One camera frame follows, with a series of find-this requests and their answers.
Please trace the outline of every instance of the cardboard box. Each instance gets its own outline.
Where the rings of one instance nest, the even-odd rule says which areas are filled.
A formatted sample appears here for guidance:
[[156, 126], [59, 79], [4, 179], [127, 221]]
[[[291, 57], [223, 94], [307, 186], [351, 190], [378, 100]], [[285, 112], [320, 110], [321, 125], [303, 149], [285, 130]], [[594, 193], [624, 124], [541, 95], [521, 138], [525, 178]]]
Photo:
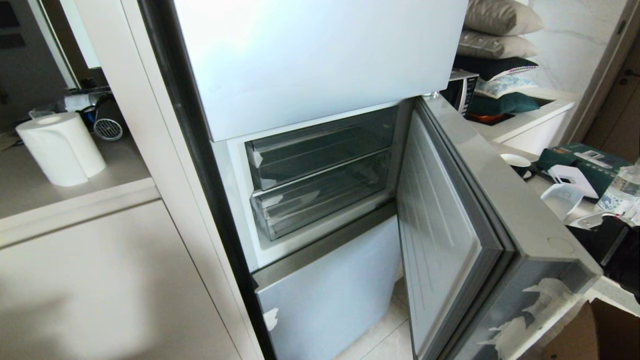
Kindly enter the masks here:
[[595, 299], [545, 347], [545, 360], [638, 360], [640, 318]]
[[618, 174], [620, 168], [631, 164], [627, 160], [607, 154], [589, 145], [570, 143], [542, 150], [536, 166], [541, 170], [547, 171], [554, 165], [579, 168], [598, 194], [598, 197], [601, 197], [611, 184], [611, 181], [613, 181], [613, 178]]

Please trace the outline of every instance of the tiled floor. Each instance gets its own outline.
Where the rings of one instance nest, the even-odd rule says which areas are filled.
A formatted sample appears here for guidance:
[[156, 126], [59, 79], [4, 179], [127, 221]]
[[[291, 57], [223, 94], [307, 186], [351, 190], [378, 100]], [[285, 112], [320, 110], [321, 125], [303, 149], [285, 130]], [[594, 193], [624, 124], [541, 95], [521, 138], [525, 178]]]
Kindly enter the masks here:
[[385, 316], [334, 360], [412, 360], [404, 279], [394, 288]]

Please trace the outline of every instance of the pillow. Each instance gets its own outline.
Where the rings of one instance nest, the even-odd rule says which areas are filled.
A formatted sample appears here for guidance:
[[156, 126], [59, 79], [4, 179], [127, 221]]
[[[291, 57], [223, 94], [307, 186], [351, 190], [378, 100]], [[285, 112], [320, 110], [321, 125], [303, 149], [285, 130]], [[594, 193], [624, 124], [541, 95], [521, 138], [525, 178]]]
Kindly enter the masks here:
[[528, 71], [538, 67], [538, 64], [523, 58], [508, 58], [489, 60], [471, 58], [469, 56], [456, 56], [453, 67], [469, 72], [475, 72], [485, 81], [491, 81], [508, 74]]
[[469, 104], [469, 113], [474, 115], [502, 115], [538, 109], [540, 109], [540, 105], [531, 96], [521, 92], [512, 92], [502, 96], [500, 99], [474, 96], [471, 104]]
[[470, 0], [465, 26], [483, 33], [513, 36], [542, 30], [542, 18], [515, 0]]
[[536, 85], [529, 79], [524, 79], [516, 75], [507, 75], [491, 81], [479, 80], [476, 83], [476, 93], [499, 99], [504, 94], [534, 87], [536, 87]]
[[485, 59], [528, 58], [537, 55], [536, 47], [521, 37], [495, 37], [463, 30], [458, 43], [458, 55]]

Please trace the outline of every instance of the silver refrigerator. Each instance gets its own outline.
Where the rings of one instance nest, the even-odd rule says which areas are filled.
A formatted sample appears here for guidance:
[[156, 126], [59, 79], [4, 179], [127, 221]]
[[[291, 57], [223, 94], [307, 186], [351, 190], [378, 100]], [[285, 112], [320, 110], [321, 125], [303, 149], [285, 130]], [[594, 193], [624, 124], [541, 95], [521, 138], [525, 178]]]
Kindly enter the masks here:
[[266, 358], [335, 357], [399, 268], [416, 359], [508, 357], [601, 274], [437, 93], [466, 1], [139, 3]]

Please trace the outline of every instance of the microwave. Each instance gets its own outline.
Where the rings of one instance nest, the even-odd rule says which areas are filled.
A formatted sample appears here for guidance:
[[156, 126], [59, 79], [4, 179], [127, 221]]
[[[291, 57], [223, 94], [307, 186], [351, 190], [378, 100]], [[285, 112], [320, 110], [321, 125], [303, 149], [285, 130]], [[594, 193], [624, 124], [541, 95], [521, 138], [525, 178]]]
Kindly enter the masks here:
[[449, 76], [449, 85], [440, 92], [463, 117], [467, 117], [469, 104], [474, 96], [478, 74], [464, 70], [454, 70]]

